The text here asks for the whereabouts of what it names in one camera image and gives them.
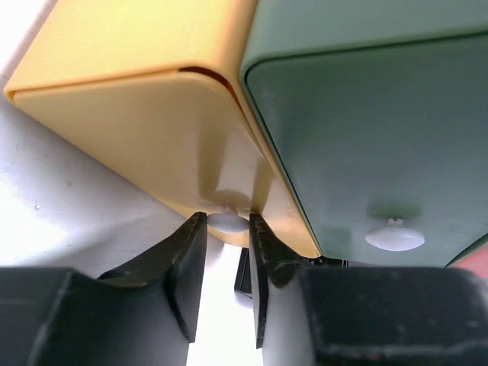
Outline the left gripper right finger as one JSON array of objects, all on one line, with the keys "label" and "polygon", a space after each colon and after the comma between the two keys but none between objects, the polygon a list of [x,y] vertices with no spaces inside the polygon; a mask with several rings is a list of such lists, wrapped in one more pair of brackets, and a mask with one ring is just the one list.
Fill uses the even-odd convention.
[{"label": "left gripper right finger", "polygon": [[485,365],[487,288],[469,271],[315,264],[249,218],[266,365]]}]

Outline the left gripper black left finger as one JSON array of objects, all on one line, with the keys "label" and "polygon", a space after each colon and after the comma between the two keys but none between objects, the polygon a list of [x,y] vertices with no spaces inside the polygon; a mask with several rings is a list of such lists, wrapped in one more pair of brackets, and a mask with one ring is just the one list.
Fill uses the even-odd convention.
[{"label": "left gripper black left finger", "polygon": [[72,268],[1,269],[3,365],[184,365],[194,342],[207,216],[91,278]]}]

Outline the orange top drawer box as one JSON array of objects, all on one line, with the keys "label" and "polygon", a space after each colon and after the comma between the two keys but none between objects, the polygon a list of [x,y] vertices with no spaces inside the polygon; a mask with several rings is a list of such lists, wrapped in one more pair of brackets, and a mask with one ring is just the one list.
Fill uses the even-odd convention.
[{"label": "orange top drawer box", "polygon": [[481,277],[487,276],[487,252],[476,252],[454,263],[456,268],[464,268]]}]

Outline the green drawer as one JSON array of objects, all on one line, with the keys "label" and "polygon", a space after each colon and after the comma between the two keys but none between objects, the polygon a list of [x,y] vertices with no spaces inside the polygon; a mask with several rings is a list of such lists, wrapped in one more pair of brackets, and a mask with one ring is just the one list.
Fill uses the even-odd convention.
[{"label": "green drawer", "polygon": [[260,1],[240,75],[324,256],[486,242],[485,1]]}]

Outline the yellow bottom drawer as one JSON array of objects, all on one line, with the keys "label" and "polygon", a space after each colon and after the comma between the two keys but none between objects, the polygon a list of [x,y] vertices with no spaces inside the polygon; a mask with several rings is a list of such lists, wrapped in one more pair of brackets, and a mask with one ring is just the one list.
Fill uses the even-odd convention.
[{"label": "yellow bottom drawer", "polygon": [[320,254],[239,84],[254,1],[58,1],[7,99],[184,217],[261,214]]}]

